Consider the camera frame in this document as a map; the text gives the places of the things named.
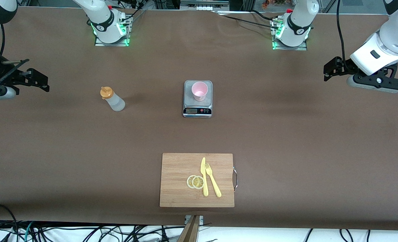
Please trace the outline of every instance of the scale control panel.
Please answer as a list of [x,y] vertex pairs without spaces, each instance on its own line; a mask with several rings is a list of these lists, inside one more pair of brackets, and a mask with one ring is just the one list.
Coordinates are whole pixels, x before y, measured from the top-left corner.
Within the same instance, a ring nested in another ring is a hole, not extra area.
[[212,110],[204,107],[188,107],[184,108],[182,115],[186,118],[210,118]]

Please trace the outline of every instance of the knife handle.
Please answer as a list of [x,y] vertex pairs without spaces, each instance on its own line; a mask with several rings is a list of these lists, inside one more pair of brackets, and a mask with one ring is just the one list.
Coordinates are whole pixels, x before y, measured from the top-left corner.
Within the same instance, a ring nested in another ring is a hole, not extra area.
[[206,184],[206,175],[204,175],[203,178],[203,196],[207,197],[208,196],[208,184]]
[[215,191],[215,194],[217,195],[217,198],[221,197],[220,188],[218,188],[217,183],[214,180],[214,177],[212,175],[209,177],[211,177],[212,186],[214,187],[214,191]]

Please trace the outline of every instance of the orange bottle cap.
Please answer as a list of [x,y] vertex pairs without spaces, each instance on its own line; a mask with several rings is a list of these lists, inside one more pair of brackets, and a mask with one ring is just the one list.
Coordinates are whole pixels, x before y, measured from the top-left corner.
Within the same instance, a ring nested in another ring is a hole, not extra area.
[[114,95],[114,91],[111,87],[102,87],[102,89],[100,90],[100,95],[103,99],[108,99]]

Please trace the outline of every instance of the yellow knife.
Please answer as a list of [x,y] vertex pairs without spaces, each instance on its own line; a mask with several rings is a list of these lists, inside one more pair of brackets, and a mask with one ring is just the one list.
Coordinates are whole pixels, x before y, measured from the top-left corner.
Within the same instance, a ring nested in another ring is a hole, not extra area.
[[202,164],[200,165],[200,173],[203,176],[203,196],[208,196],[208,185],[206,184],[206,169],[205,169],[205,157],[202,159]]

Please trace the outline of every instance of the pink cup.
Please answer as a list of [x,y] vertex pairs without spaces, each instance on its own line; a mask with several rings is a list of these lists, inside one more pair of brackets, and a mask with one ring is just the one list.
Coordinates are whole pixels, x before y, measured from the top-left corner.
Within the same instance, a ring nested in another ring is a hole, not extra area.
[[208,93],[208,86],[203,81],[198,81],[193,84],[191,91],[193,92],[194,99],[197,101],[203,101]]

